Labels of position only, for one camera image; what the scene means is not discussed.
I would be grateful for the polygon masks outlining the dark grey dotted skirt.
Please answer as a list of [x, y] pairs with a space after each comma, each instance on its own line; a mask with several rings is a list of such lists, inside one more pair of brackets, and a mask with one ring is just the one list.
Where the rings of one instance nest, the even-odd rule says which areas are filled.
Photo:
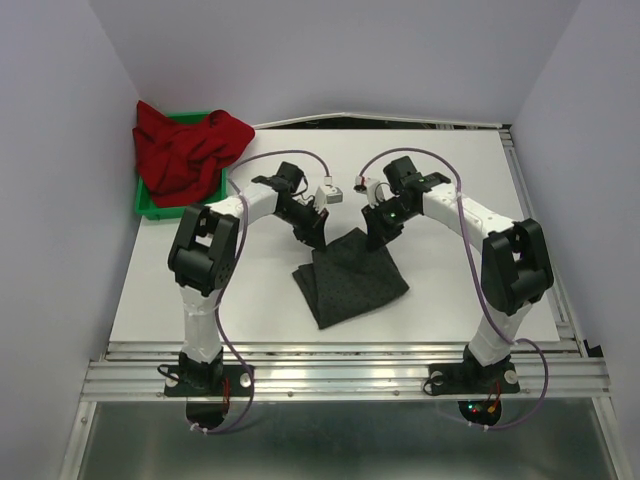
[[367, 249], [359, 228], [314, 250], [312, 261], [292, 277], [319, 329], [325, 330], [380, 309], [409, 291], [388, 249]]

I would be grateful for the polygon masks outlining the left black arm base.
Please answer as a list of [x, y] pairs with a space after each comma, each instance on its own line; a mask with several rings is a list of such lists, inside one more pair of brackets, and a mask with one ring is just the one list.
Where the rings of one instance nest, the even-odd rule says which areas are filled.
[[177, 364], [160, 364], [157, 372], [165, 382], [163, 394], [169, 398], [230, 397], [249, 398], [254, 387], [247, 370], [241, 365], [224, 364], [222, 370], [209, 377], [188, 379]]

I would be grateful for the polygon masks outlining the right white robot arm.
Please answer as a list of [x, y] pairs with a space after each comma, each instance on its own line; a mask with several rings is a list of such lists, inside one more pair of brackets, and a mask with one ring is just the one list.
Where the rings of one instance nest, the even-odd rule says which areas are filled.
[[362, 209], [367, 248], [377, 250], [395, 240], [418, 215], [462, 238], [483, 317], [468, 344], [472, 359], [461, 364], [460, 378], [466, 387], [482, 390], [495, 380], [494, 365], [510, 354], [531, 306], [553, 286], [542, 227], [531, 218], [516, 221], [491, 211], [462, 193], [458, 175], [424, 175], [408, 156], [390, 162], [383, 173], [388, 198], [381, 183], [364, 172], [355, 179], [354, 190], [367, 197]]

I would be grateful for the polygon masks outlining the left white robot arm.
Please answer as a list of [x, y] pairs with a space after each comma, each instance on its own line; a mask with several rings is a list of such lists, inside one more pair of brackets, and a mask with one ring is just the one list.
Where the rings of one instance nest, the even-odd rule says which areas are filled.
[[342, 201], [341, 191], [326, 176], [316, 193], [305, 199], [299, 186], [304, 172], [283, 162], [272, 176], [259, 175], [224, 200], [185, 208], [176, 231], [168, 267], [180, 287], [185, 338], [180, 369], [199, 393], [215, 392], [222, 382], [223, 346], [216, 324], [221, 295], [231, 280], [254, 222], [275, 216], [293, 228], [301, 243], [324, 249], [327, 206]]

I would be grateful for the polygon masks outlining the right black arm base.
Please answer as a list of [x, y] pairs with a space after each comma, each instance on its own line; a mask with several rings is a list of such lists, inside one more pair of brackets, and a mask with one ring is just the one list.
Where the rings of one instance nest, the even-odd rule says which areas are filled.
[[430, 396], [516, 394], [521, 390], [512, 363], [487, 367], [471, 363], [430, 364], [422, 389]]

